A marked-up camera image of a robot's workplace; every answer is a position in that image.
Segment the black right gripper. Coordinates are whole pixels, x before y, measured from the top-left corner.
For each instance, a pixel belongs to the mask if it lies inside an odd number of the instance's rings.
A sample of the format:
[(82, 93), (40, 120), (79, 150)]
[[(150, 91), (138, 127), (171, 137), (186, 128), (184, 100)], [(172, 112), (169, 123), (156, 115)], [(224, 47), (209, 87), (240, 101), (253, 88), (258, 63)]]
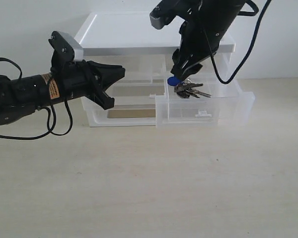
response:
[(172, 54), (170, 71), (174, 76), (181, 76), (181, 81), (202, 69), (200, 62), (217, 52), (226, 33), (226, 16), (223, 14), (191, 14), (183, 20), (179, 29), (180, 46)]

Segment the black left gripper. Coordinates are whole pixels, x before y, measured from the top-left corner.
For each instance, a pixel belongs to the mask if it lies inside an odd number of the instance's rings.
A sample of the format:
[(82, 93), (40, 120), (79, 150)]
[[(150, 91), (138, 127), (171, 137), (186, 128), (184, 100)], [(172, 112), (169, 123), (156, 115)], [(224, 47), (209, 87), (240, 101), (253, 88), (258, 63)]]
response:
[(51, 67), (61, 99), (87, 96), (104, 110), (114, 107), (114, 98), (108, 96), (101, 87), (111, 87), (125, 77), (125, 72), (121, 65), (101, 64), (91, 60)]

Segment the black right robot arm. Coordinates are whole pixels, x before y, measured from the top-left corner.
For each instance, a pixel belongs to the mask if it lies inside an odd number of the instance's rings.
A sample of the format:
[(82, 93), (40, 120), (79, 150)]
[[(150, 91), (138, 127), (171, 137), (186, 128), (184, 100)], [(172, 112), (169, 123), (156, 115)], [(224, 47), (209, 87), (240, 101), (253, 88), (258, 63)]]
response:
[(214, 56), (220, 41), (245, 5), (244, 0), (200, 0), (187, 10), (180, 26), (181, 41), (173, 53), (171, 73), (184, 81), (203, 67), (201, 62)]

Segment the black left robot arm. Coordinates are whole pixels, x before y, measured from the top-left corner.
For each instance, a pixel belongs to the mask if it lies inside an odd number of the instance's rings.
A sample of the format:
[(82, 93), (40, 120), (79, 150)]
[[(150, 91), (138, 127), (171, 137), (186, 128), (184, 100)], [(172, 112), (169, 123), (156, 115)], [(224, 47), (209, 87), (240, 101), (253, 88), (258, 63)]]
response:
[(51, 72), (10, 80), (0, 75), (0, 126), (11, 124), (36, 110), (86, 97), (108, 110), (115, 100), (106, 91), (125, 77), (121, 65), (94, 61), (66, 63)]

